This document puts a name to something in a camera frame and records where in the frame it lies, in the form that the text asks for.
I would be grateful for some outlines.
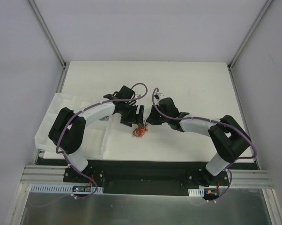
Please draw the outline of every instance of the gray floor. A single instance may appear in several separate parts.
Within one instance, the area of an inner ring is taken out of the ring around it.
[[[32,204],[41,205],[59,196],[30,193],[29,199]],[[66,196],[39,209],[26,207],[22,224],[270,225],[271,222],[260,190],[231,189],[216,204],[189,197],[94,195],[74,200]]]

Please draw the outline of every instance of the metal pole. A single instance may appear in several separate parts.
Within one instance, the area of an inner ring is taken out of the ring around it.
[[[55,53],[57,59],[60,62],[60,64],[64,68],[66,62],[64,61],[64,59],[63,59],[63,57],[61,55],[61,52],[59,51],[59,49],[58,49],[58,47],[57,47],[57,45],[56,45],[56,43],[55,43],[55,41],[54,41],[50,31],[48,30],[48,27],[47,27],[47,25],[46,25],[42,15],[41,15],[39,9],[38,9],[35,1],[34,0],[28,0],[28,3],[29,3],[29,6],[32,9],[32,11],[33,11],[33,13],[34,13],[34,15],[35,15],[39,25],[40,25],[40,28],[41,28],[42,32],[44,33],[46,39],[48,40],[48,43],[50,44],[53,52]]]
[[[244,48],[248,44],[250,38],[252,37],[252,35],[256,31],[257,27],[261,23],[261,21],[264,18],[266,12],[270,9],[270,6],[272,5],[273,2],[274,2],[274,0],[267,0],[264,3],[264,5],[263,5],[262,9],[260,10],[258,16],[255,18],[253,24],[251,25],[250,29],[246,33],[245,38],[241,42],[241,45],[238,48],[236,54],[234,55],[233,59],[231,60],[231,63],[229,64],[229,70],[231,70],[234,67],[234,65],[236,64],[240,54],[242,53],[242,51],[244,50]]]

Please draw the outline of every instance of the white cylinder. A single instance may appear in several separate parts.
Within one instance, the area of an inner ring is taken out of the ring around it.
[[[80,172],[82,172],[88,165],[88,161],[85,159],[80,147],[77,151],[67,156],[71,164]]]
[[[207,171],[213,176],[217,176],[222,170],[224,170],[230,163],[222,159],[218,153],[206,164]]]

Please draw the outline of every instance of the robotic arm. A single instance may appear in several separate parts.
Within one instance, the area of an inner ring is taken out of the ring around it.
[[[155,95],[155,98],[158,100],[158,109],[165,115],[174,118],[193,117],[189,113],[179,112],[170,97],[164,97],[163,94],[157,94]],[[248,137],[245,131],[231,116],[226,115],[221,119],[213,120],[230,124]],[[154,106],[152,106],[151,113],[146,121],[152,125],[168,123],[172,129],[180,132],[195,132],[211,137],[217,153],[201,171],[198,171],[193,179],[197,184],[205,187],[208,187],[215,176],[230,164],[234,163],[249,147],[248,142],[243,137],[228,127],[197,119],[171,120],[162,116]]]
[[[133,99],[135,97],[135,92],[123,86],[120,91],[114,92],[114,94],[107,94],[104,96],[105,100],[115,100],[115,99]],[[136,101],[114,101],[109,103],[103,103],[95,106],[84,112],[83,116],[76,116],[71,126],[69,126],[62,138],[60,147],[64,150],[67,158],[77,168],[82,172],[88,165],[88,161],[82,154],[81,144],[83,140],[85,127],[89,126],[93,122],[110,116],[115,113],[121,114],[120,123],[132,127],[132,124],[138,124],[143,127],[143,112],[144,106],[139,106],[139,112],[137,112],[138,106],[135,105]],[[69,119],[74,116],[74,111],[68,108],[63,108],[60,110],[48,137],[57,145],[59,137],[61,136],[62,130],[64,129],[66,123]]]

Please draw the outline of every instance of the white wall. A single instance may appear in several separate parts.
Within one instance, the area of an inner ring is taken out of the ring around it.
[[[274,2],[233,68],[259,162],[282,206],[282,0]]]
[[[229,63],[265,0],[36,0],[71,60]]]
[[[0,1],[0,225],[14,200],[61,67],[25,0]]]

